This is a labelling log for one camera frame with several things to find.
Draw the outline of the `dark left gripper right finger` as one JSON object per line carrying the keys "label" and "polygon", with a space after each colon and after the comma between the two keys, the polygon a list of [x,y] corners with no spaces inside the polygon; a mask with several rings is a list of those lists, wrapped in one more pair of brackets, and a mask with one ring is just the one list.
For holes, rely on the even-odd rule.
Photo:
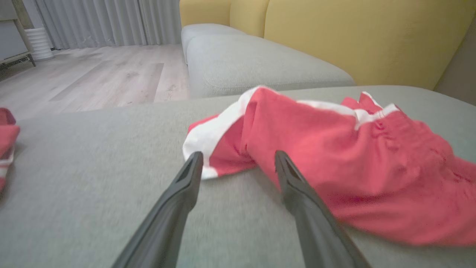
{"label": "dark left gripper right finger", "polygon": [[276,151],[275,170],[283,202],[296,223],[307,268],[369,268],[352,239],[285,151]]}

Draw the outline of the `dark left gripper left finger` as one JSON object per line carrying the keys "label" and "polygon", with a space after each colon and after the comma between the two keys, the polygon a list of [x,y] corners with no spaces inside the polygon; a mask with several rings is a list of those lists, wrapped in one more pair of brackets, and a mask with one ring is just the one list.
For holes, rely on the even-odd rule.
{"label": "dark left gripper left finger", "polygon": [[164,191],[113,264],[114,268],[174,268],[189,212],[195,207],[203,154],[196,151]]}

